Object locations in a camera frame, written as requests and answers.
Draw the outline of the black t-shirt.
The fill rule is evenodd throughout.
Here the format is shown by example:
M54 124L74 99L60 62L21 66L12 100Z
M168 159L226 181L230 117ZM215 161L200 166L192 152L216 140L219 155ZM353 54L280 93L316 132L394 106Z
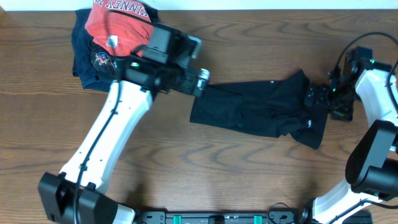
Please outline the black t-shirt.
M304 103L310 80L299 70L285 80L210 85L195 99L190 122L255 136L294 140L318 149L328 112Z

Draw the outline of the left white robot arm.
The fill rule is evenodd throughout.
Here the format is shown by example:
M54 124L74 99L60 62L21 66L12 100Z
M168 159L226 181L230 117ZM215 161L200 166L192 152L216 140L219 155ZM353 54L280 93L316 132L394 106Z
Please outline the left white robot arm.
M86 138L59 174L38 185L47 218L54 223L133 223L136 211L106 196L127 140L159 92L201 96L210 72L178 63L130 56L116 61L105 104Z

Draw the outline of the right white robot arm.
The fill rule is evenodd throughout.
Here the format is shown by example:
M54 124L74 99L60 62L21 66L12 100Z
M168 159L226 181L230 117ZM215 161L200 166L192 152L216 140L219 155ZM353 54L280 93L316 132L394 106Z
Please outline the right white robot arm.
M362 101L369 129L349 156L345 178L328 193L311 200L297 223L343 223L369 205L395 210L397 197L397 90L394 67L371 62L354 91Z

